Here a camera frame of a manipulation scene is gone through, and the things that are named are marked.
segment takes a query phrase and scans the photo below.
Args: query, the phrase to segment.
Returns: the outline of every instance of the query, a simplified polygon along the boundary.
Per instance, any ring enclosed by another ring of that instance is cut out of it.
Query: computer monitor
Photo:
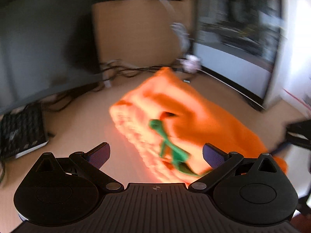
[[[263,105],[281,39],[282,0],[196,0],[203,70]]]
[[[91,0],[0,0],[0,115],[102,79]]]

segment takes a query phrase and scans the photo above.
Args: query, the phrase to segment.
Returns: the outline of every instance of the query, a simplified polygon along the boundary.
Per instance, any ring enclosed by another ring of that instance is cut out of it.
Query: metal screw
[[[109,190],[118,190],[121,188],[121,185],[117,182],[110,182],[106,185],[106,188]]]
[[[192,188],[196,189],[196,190],[203,190],[206,189],[206,184],[203,182],[195,182],[193,184],[191,184]]]

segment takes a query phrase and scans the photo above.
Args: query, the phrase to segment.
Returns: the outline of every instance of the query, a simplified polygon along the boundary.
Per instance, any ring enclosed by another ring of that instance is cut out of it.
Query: black cable
[[[62,110],[64,110],[65,108],[67,108],[69,106],[69,104],[71,104],[76,98],[72,98],[68,103],[66,103],[63,107],[61,107],[60,109],[50,109],[50,108],[46,108],[43,109],[44,111],[47,112],[60,112]]]
[[[114,65],[111,66],[112,63],[116,63],[116,62],[120,62],[121,60],[115,60],[111,63],[102,63],[103,65],[107,65],[109,66],[108,68],[102,69],[101,72],[104,73],[106,71],[109,70],[114,70],[114,73],[112,76],[110,76],[107,79],[104,79],[102,81],[112,81],[114,80],[117,76],[123,76],[126,78],[133,78],[135,76],[138,76],[139,74],[142,74],[143,72],[151,72],[151,73],[156,73],[157,71],[159,71],[160,69],[162,69],[163,67],[169,67],[171,68],[173,71],[180,71],[179,68],[174,67],[176,62],[172,62],[171,65],[155,65],[155,66],[150,66],[150,67],[141,67],[141,68],[129,68],[123,65]],[[102,86],[100,89],[98,90],[92,90],[93,92],[98,92],[101,91],[105,86]],[[55,103],[58,103],[59,101],[63,100],[64,98],[66,98],[67,96],[69,96],[69,94],[65,94],[64,96],[60,97],[59,99],[57,99],[55,102],[49,104],[48,106],[54,105]],[[72,98],[68,103],[66,103],[63,107],[61,107],[60,109],[50,109],[50,108],[45,108],[43,109],[44,111],[47,112],[60,112],[62,110],[64,110],[66,107],[69,106],[69,104],[71,104],[76,98]]]
[[[45,105],[46,106],[51,106],[51,105],[54,105],[58,102],[60,102],[61,100],[65,99],[67,96],[69,96],[69,94],[64,94],[62,97],[58,98],[57,100],[55,100],[54,102],[51,102],[51,103],[46,103]]]

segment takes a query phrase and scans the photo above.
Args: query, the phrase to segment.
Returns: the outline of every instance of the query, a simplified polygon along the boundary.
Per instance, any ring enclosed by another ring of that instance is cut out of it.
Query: cable
[[[60,112],[62,110],[64,110],[65,108],[67,108],[69,106],[69,104],[71,104],[76,98],[72,98],[68,103],[66,103],[63,107],[61,107],[60,109],[50,109],[50,108],[45,108],[43,109],[44,111],[47,112]]]
[[[177,23],[176,21],[176,12],[173,8],[173,6],[169,3],[168,0],[159,0],[169,15],[171,16],[173,23],[171,24],[171,29],[175,33],[175,35],[178,37],[179,45],[182,53],[186,53],[190,47],[190,40],[189,40],[189,34],[187,32],[186,27],[182,23]]]
[[[269,152],[272,156],[278,154],[279,152],[281,152],[282,150],[284,150],[285,148],[287,148],[290,145],[290,142],[288,141],[283,141],[282,143],[278,144],[278,146],[272,150],[271,152]]]
[[[173,71],[182,71],[184,73],[187,74],[187,72],[183,71],[180,68],[176,68],[174,67],[176,65],[176,60],[174,60],[174,62],[171,63],[171,65],[155,65],[155,66],[149,66],[149,67],[140,67],[140,68],[129,68],[127,66],[124,65],[113,65],[111,66],[112,63],[115,62],[120,62],[122,64],[122,61],[120,59],[118,60],[111,60],[107,63],[103,63],[102,65],[107,65],[108,68],[102,69],[101,72],[107,72],[110,70],[113,70],[114,73],[112,76],[110,76],[107,79],[103,79],[102,81],[112,81],[114,80],[117,76],[123,76],[126,78],[133,78],[135,76],[138,76],[139,74],[142,74],[143,72],[150,72],[150,73],[156,73],[157,71],[159,71],[160,69],[162,69],[163,67],[169,67],[171,68]],[[98,90],[92,90],[92,92],[98,92],[101,91],[105,86],[102,86],[100,89]],[[47,111],[47,112],[60,112],[62,110],[64,110],[65,108],[67,108],[76,98],[72,98],[68,103],[66,103],[63,107],[61,107],[60,109],[51,109],[49,108],[50,106],[54,105],[55,103],[60,102],[61,100],[63,100],[64,98],[66,98],[67,96],[69,96],[69,94],[65,94],[64,96],[60,97],[59,99],[57,99],[56,101],[54,101],[51,104],[46,105],[47,108],[43,108],[43,111]]]

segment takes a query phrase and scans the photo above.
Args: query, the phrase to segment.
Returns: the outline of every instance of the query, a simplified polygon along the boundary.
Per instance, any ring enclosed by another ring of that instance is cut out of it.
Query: white object
[[[167,12],[170,14],[173,20],[176,20],[176,12],[173,6],[168,0],[159,0],[163,6],[166,8]],[[176,34],[179,40],[179,45],[182,53],[186,53],[190,47],[189,34],[187,33],[186,27],[179,22],[173,22],[171,24],[171,29]]]
[[[180,60],[180,63],[183,65],[183,69],[191,74],[201,69],[200,59],[195,55],[186,55],[186,60]]]

